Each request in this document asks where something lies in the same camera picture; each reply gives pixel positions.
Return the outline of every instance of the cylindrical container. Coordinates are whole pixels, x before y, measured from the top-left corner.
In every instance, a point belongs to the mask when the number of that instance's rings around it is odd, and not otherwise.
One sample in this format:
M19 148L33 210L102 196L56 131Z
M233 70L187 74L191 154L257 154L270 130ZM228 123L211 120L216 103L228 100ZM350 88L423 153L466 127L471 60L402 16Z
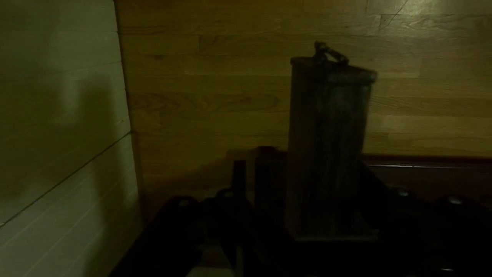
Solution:
M293 63L287 224L296 237L350 230L376 71L317 43Z

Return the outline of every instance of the canister handle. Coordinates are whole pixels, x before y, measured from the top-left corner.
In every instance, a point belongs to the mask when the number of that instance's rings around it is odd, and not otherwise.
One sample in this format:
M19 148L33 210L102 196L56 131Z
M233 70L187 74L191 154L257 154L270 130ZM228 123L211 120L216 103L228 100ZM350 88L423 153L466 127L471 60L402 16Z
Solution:
M330 56L333 59L336 59L336 62L342 67L348 67L350 65L350 59L345 57L343 54L331 50L327 43L323 42L316 42L314 43L314 50L316 50L316 56L314 60L317 65L325 65L330 60Z

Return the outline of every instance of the wood paneling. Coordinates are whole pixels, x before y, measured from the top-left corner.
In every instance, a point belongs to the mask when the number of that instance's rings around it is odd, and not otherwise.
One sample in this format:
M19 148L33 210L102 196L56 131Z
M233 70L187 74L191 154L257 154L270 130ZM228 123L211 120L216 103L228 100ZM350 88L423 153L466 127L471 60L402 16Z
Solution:
M492 2L119 0L117 7L148 194L174 183L173 190L197 196L200 185L187 176L225 182L228 151L285 148L290 59L311 56L314 40L380 73L367 154L492 156ZM202 171L208 160L211 168ZM182 177L156 174L161 167ZM150 199L156 208L167 197Z

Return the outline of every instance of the white wall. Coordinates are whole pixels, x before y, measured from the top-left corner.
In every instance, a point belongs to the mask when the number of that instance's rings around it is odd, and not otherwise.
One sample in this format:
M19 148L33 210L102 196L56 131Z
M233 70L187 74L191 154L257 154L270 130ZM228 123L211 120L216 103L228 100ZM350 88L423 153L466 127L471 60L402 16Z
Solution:
M105 276L141 228L130 131L114 3L0 0L0 276Z

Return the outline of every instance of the wooden wall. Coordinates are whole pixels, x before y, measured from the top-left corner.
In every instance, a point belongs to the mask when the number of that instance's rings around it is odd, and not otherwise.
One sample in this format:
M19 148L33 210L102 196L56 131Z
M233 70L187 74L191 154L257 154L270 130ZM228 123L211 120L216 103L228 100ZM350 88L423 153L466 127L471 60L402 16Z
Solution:
M367 154L492 157L490 0L117 0L150 213L287 148L290 59L316 40L380 73Z

